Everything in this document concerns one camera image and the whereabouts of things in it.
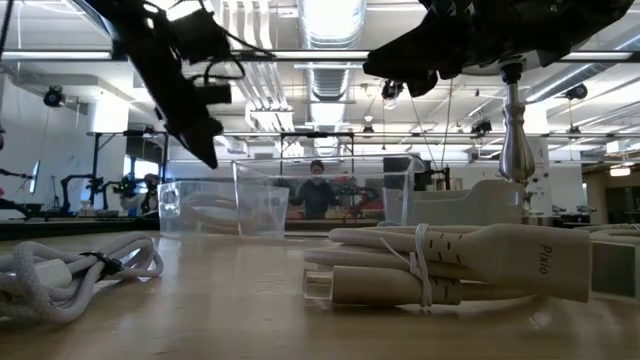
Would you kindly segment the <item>small clear plastic bin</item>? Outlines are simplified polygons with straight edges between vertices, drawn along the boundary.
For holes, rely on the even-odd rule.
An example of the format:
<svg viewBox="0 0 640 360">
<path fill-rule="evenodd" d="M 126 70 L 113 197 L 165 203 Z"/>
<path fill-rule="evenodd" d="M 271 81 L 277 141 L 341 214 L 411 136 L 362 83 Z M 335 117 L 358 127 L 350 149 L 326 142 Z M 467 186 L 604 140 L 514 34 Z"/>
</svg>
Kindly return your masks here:
<svg viewBox="0 0 640 360">
<path fill-rule="evenodd" d="M 177 181 L 158 190 L 160 231 L 165 236 L 281 236 L 289 189 L 232 182 Z"/>
</svg>

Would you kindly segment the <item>black box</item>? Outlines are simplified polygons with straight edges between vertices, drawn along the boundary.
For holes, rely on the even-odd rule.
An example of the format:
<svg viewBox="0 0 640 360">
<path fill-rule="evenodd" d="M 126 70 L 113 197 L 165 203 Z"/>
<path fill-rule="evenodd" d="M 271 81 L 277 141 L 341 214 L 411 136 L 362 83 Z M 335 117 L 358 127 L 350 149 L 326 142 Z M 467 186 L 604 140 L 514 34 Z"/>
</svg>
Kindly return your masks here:
<svg viewBox="0 0 640 360">
<path fill-rule="evenodd" d="M 407 187 L 413 191 L 425 191 L 432 184 L 430 170 L 430 162 L 417 155 L 384 157 L 384 187 L 395 190 Z"/>
</svg>

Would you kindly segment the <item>silver metal pedestal stand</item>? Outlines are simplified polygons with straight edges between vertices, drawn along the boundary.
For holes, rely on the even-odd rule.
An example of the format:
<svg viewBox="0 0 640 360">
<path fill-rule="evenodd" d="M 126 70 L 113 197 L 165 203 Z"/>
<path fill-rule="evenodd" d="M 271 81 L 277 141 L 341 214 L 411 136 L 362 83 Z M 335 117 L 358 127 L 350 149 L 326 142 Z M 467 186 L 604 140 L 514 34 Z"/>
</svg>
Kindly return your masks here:
<svg viewBox="0 0 640 360">
<path fill-rule="evenodd" d="M 526 61 L 517 56 L 499 62 L 500 75 L 505 84 L 503 105 L 505 135 L 500 152 L 498 170 L 502 181 L 482 181 L 471 193 L 480 198 L 472 202 L 471 219 L 475 225 L 512 223 L 552 226 L 554 218 L 532 205 L 535 192 L 528 189 L 537 162 L 525 134 L 525 103 L 520 100 L 518 82 Z"/>
</svg>

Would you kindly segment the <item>black metal frame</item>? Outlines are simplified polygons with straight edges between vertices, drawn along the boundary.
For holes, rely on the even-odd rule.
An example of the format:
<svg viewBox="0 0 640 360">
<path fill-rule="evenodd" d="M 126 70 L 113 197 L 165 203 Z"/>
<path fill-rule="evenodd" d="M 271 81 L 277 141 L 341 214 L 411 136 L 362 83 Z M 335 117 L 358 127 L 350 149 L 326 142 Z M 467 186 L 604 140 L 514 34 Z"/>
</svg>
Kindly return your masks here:
<svg viewBox="0 0 640 360">
<path fill-rule="evenodd" d="M 144 176 L 148 173 L 166 179 L 169 158 L 169 135 L 150 129 L 119 132 L 91 131 L 91 174 L 101 178 L 100 186 L 90 196 L 98 206 L 114 209 L 118 196 L 146 190 Z"/>
</svg>

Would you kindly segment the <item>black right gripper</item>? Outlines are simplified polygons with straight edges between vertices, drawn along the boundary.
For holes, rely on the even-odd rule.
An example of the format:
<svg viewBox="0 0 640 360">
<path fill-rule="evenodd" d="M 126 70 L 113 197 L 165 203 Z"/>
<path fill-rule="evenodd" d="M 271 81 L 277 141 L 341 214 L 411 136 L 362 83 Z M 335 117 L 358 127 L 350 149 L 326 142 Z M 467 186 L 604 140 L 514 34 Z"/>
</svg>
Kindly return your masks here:
<svg viewBox="0 0 640 360">
<path fill-rule="evenodd" d="M 411 97 L 433 90 L 439 77 L 529 52 L 547 66 L 576 45 L 576 0 L 424 0 L 414 29 L 372 50 L 368 75 L 407 83 Z"/>
</svg>

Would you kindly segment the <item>person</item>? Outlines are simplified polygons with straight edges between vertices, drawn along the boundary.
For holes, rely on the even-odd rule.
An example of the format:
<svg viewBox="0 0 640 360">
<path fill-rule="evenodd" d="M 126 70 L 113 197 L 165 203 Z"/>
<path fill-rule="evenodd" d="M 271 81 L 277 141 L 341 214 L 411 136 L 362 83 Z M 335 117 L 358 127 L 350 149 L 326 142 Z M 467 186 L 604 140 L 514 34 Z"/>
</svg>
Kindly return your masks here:
<svg viewBox="0 0 640 360">
<path fill-rule="evenodd" d="M 128 213 L 133 212 L 135 216 L 143 216 L 147 213 L 154 212 L 158 207 L 157 188 L 159 177 L 152 173 L 147 173 L 143 178 L 146 186 L 145 193 L 138 193 L 127 197 L 124 194 L 120 196 L 120 206 Z"/>
<path fill-rule="evenodd" d="M 305 220 L 325 219 L 329 207 L 341 204 L 330 184 L 321 178 L 324 170 L 321 160 L 313 160 L 310 164 L 312 178 L 307 180 L 297 194 L 289 199 L 291 205 L 304 207 Z"/>
</svg>

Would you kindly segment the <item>horizontal rig crossbar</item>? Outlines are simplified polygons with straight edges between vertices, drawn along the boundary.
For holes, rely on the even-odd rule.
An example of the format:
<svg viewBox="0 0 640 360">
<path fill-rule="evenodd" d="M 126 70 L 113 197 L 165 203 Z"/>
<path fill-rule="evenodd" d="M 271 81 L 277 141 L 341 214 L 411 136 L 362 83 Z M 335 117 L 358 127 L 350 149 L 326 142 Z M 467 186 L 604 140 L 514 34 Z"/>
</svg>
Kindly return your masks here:
<svg viewBox="0 0 640 360">
<path fill-rule="evenodd" d="M 364 50 L 281 50 L 273 55 L 242 50 L 234 55 L 245 61 L 275 62 L 364 62 L 368 52 Z M 8 50 L 3 61 L 125 61 L 124 55 L 114 55 L 104 50 Z M 558 63 L 640 63 L 640 51 L 575 51 L 558 60 Z"/>
</svg>

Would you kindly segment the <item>silver ventilation duct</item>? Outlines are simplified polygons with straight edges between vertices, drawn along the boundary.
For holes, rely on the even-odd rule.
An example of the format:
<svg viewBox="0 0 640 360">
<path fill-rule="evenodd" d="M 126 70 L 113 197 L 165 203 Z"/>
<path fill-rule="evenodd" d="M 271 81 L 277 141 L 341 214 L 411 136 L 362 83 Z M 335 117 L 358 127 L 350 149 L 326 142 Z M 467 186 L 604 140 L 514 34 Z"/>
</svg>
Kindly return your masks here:
<svg viewBox="0 0 640 360">
<path fill-rule="evenodd" d="M 367 0 L 297 0 L 302 47 L 354 50 L 365 23 Z M 344 119 L 352 72 L 340 63 L 313 63 L 306 71 L 309 119 L 319 132 L 336 132 Z"/>
</svg>

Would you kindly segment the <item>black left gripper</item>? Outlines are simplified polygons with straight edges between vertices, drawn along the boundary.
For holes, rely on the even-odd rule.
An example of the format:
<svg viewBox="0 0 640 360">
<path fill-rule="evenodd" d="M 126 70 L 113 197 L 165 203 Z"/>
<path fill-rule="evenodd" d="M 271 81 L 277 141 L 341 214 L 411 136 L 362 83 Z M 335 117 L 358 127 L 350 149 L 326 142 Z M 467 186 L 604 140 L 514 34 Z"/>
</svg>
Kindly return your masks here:
<svg viewBox="0 0 640 360">
<path fill-rule="evenodd" d="M 159 113 L 167 132 L 211 169 L 218 168 L 214 137 L 224 132 L 223 124 L 213 118 L 207 106 L 229 100 L 227 85 L 198 87 L 184 75 L 170 24 L 151 28 L 146 24 L 117 24 L 114 42 L 137 70 Z"/>
</svg>

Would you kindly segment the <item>large clear plastic bin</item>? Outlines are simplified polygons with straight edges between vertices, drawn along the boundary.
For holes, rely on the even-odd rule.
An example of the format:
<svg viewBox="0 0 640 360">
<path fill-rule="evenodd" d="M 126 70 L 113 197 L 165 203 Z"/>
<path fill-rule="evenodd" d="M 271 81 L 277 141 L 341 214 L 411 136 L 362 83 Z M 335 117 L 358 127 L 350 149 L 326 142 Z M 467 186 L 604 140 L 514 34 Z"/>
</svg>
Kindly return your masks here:
<svg viewBox="0 0 640 360">
<path fill-rule="evenodd" d="M 327 181 L 341 204 L 329 207 L 326 218 L 305 220 L 304 207 L 293 206 L 288 200 L 284 234 L 295 232 L 325 232 L 334 228 L 375 226 L 388 221 L 404 225 L 410 213 L 413 190 L 384 187 L 383 158 L 408 156 L 401 154 L 304 157 L 268 160 L 236 161 L 232 165 L 234 182 L 271 185 L 289 189 L 289 199 L 312 178 L 310 164 L 321 160 Z"/>
</svg>

